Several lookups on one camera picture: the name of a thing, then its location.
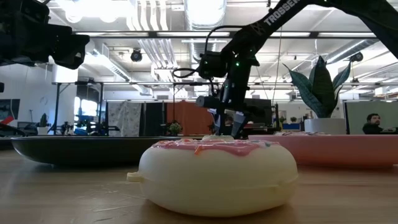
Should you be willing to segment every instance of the table surface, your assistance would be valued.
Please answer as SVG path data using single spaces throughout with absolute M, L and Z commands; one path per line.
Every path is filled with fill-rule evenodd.
M 66 168 L 0 151 L 0 223 L 398 223 L 398 167 L 299 167 L 287 205 L 238 218 L 181 215 L 146 200 L 128 183 L 136 167 Z

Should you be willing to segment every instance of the whiteboard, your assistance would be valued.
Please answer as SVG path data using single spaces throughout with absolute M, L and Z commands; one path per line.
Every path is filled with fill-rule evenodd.
M 398 102 L 364 101 L 345 104 L 350 134 L 364 134 L 362 128 L 366 123 L 366 117 L 371 113 L 380 115 L 381 128 L 398 127 Z

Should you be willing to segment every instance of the pink tray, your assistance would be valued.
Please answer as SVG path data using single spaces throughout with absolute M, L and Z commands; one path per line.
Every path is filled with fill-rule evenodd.
M 380 167 L 398 164 L 397 135 L 249 136 L 279 142 L 297 164 Z

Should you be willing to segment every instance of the pink frosting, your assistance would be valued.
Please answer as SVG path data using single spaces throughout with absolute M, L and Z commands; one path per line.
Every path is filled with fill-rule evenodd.
M 198 141 L 192 139 L 183 139 L 179 141 L 160 141 L 152 147 L 162 149 L 184 149 L 195 151 L 198 155 L 204 150 L 221 150 L 233 154 L 235 156 L 246 156 L 255 149 L 265 149 L 276 142 L 262 140 L 232 140 L 225 141 L 221 139 L 212 139 Z

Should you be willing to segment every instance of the small plant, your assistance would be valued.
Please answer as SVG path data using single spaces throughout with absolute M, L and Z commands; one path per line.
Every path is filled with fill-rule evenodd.
M 180 134 L 181 130 L 182 130 L 182 127 L 177 122 L 172 123 L 169 127 L 169 131 L 170 131 L 171 135 L 173 135 L 173 136 L 177 136 L 178 134 Z
M 311 70 L 310 77 L 291 71 L 289 68 L 292 83 L 298 88 L 304 103 L 309 106 L 318 118 L 330 118 L 338 103 L 338 94 L 341 84 L 347 81 L 351 70 L 351 58 L 348 66 L 340 72 L 333 81 L 329 71 L 326 69 L 327 62 L 319 56 L 318 62 Z
M 283 116 L 279 118 L 279 122 L 281 122 L 282 124 L 286 121 L 286 118 L 284 118 Z
M 47 126 L 48 126 L 48 124 L 47 124 L 47 115 L 44 113 L 42 115 L 42 118 L 40 119 L 39 127 L 45 128 Z

